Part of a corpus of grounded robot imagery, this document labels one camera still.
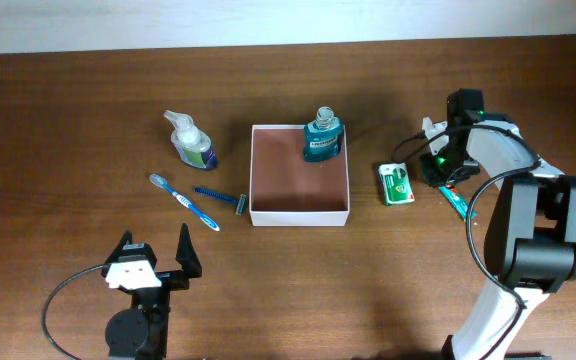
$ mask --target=hand soap bottle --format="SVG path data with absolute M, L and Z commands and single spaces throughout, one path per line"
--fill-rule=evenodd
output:
M 217 167 L 217 156 L 212 150 L 210 138 L 197 129 L 189 115 L 166 110 L 164 117 L 175 127 L 170 140 L 177 148 L 181 160 L 202 170 Z
M 343 132 L 341 120 L 334 116 L 332 109 L 319 108 L 317 118 L 304 127 L 304 160 L 318 162 L 335 157 L 339 153 L 339 135 Z

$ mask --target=open box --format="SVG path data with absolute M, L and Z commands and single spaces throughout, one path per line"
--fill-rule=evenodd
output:
M 339 154 L 304 161 L 303 125 L 254 125 L 250 217 L 254 226 L 344 226 L 350 213 L 346 137 Z

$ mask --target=brown table surface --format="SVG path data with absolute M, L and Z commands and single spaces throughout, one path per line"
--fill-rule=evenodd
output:
M 551 164 L 576 175 L 576 36 L 0 56 L 0 359 L 59 359 L 40 330 L 48 293 L 102 263 L 124 229 L 175 269 L 188 223 L 203 265 L 172 294 L 171 359 L 343 359 L 437 351 L 484 284 L 464 225 L 411 164 L 416 202 L 382 205 L 376 164 L 446 96 L 484 90 Z M 253 124 L 303 124 L 319 106 L 347 126 L 351 212 L 341 228 L 255 228 L 192 194 L 247 193 Z M 182 164 L 170 109 L 212 138 L 219 168 Z M 147 175 L 222 227 L 213 232 Z M 466 197 L 485 180 L 459 189 Z M 497 190 L 480 201 L 479 246 Z M 57 341 L 104 358 L 104 329 L 130 298 L 99 274 L 60 293 Z M 576 281 L 541 305 L 511 351 L 576 359 Z

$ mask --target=green soap bar package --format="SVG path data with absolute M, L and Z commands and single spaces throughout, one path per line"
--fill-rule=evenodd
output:
M 387 206 L 415 201 L 408 180 L 406 164 L 384 164 L 379 166 L 378 172 L 384 188 L 384 203 Z

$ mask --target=toothbrush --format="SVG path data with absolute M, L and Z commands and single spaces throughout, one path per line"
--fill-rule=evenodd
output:
M 150 174 L 150 182 L 157 187 L 166 189 L 170 193 L 170 195 L 172 195 L 175 199 L 177 199 L 177 201 L 179 201 L 181 205 L 187 207 L 188 209 L 190 209 L 190 211 L 195 213 L 195 215 L 197 215 L 199 219 L 201 219 L 201 221 L 203 221 L 204 224 L 206 224 L 209 228 L 215 231 L 219 231 L 219 225 L 217 225 L 217 223 L 213 219 L 209 218 L 206 214 L 199 211 L 199 209 L 197 209 L 195 205 L 193 205 L 190 202 L 190 200 L 188 200 L 183 195 L 179 194 L 173 188 L 168 186 L 168 182 L 166 181 L 166 179 L 157 174 Z

